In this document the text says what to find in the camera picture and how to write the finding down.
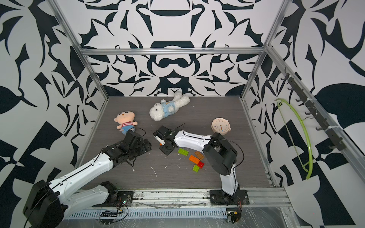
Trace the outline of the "green 2x4 lego brick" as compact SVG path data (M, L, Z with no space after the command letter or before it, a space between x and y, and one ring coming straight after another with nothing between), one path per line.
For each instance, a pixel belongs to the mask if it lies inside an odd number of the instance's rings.
M184 156L188 156L188 154L189 154L189 152L187 150L182 149L182 148L179 148L178 153L182 154Z

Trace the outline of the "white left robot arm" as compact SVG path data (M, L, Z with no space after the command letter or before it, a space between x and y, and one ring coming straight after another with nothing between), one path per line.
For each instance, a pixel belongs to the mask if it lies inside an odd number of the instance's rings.
M23 209L26 224L33 228L55 228L73 213L95 205L118 203L118 189L105 181L88 191L79 189L119 164L134 165L135 159L151 151L151 143L134 131L101 149L99 154L74 171L49 182L40 180L30 191Z

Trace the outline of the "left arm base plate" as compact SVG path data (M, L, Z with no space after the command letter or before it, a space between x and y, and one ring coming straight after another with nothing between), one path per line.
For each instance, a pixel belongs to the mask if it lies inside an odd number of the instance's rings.
M133 202L133 191L119 191L119 192L112 192L107 197L106 201L102 204L94 205L93 208L98 207L117 207L122 203L129 204Z

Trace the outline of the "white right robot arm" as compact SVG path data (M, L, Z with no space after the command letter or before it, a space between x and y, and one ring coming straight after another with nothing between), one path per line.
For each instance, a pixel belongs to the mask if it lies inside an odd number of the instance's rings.
M169 155L176 148L188 148L204 154L211 167L220 175L224 196L232 197L239 188L235 167L236 149L220 133L196 135L183 129L159 127L154 138L160 143L159 149Z

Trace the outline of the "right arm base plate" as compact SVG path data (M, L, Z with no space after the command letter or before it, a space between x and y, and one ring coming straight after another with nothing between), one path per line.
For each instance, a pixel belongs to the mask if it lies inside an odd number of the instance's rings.
M212 205L250 205L250 200L246 190L237 190L232 196L223 190L210 190L210 202Z

